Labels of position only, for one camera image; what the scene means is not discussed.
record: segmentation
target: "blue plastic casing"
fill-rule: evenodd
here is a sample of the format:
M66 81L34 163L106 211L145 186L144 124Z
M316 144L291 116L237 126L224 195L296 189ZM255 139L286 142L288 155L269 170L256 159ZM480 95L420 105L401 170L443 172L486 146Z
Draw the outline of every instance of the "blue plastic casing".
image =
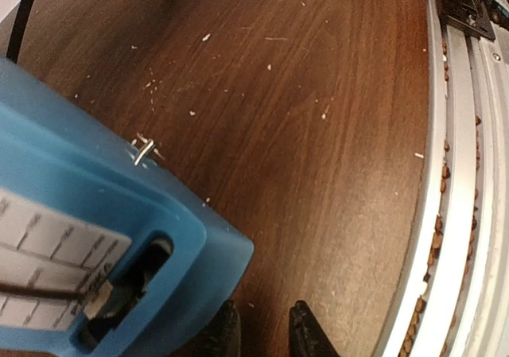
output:
M66 332L0 327L0 348L70 356L163 356L214 316L253 253L252 242L96 120L0 58L0 187L132 239L110 279L153 238L174 252L124 321L90 351Z

